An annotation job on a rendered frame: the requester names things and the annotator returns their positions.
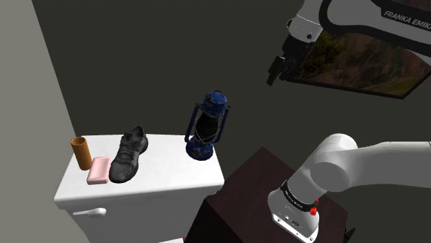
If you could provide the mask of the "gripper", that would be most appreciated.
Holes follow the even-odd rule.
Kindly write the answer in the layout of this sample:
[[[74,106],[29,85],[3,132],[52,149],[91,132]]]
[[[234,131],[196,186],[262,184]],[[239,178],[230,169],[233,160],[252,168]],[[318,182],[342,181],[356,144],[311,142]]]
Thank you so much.
[[[282,57],[275,57],[268,69],[267,84],[272,86],[279,75],[279,78],[283,81],[291,79],[310,48],[310,43],[296,39],[291,34],[288,34],[282,45]]]

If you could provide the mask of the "blue oil lantern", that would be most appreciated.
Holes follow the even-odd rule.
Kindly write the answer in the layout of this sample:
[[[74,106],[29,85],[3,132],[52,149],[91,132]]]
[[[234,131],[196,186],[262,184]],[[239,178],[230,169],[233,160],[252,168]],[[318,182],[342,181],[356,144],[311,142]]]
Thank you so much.
[[[209,91],[201,103],[195,103],[184,136],[189,157],[205,161],[213,156],[213,145],[222,137],[230,111],[227,97],[220,90]]]

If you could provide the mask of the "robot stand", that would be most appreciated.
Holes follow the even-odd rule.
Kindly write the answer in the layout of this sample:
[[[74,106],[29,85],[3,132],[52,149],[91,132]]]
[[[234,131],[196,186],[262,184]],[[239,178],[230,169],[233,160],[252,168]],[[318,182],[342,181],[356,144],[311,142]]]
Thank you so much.
[[[205,198],[184,243],[301,243],[273,222],[267,205],[268,194],[293,174],[260,148]]]

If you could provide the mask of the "white toilet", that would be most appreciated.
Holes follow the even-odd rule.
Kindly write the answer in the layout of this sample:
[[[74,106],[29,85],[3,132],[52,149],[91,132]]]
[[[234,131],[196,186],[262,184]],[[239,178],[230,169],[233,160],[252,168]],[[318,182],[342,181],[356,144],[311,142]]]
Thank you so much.
[[[181,135],[149,134],[136,175],[89,185],[71,157],[54,202],[90,243],[160,243],[186,237],[203,200],[224,184],[217,156],[190,158]]]

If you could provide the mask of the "black sneaker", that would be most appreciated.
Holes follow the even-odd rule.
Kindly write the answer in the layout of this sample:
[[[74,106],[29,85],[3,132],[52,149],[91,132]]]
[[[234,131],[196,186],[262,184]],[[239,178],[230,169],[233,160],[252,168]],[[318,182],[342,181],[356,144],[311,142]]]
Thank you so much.
[[[108,178],[112,183],[122,184],[131,180],[139,168],[139,157],[148,148],[149,141],[141,125],[126,131],[119,149],[111,162]]]

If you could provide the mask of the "pink soap bar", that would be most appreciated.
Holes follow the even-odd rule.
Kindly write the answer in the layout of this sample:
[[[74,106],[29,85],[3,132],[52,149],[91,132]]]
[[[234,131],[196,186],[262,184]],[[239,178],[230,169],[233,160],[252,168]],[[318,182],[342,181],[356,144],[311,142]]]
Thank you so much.
[[[96,157],[93,159],[86,182],[88,185],[106,184],[112,159],[110,157]]]

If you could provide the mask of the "orange cylindrical cup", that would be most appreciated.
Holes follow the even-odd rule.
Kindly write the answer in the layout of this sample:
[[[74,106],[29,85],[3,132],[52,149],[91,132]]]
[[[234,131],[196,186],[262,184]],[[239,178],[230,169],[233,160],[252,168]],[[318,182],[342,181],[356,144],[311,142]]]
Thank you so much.
[[[85,137],[75,137],[70,141],[79,168],[87,171],[92,166],[92,158]]]

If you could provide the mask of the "framed landscape wall picture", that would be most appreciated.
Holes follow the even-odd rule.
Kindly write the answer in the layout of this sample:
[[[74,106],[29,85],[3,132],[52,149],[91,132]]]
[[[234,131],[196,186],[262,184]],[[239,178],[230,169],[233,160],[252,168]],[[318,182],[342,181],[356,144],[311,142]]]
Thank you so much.
[[[431,65],[405,48],[357,34],[322,32],[293,81],[404,99],[431,76]]]

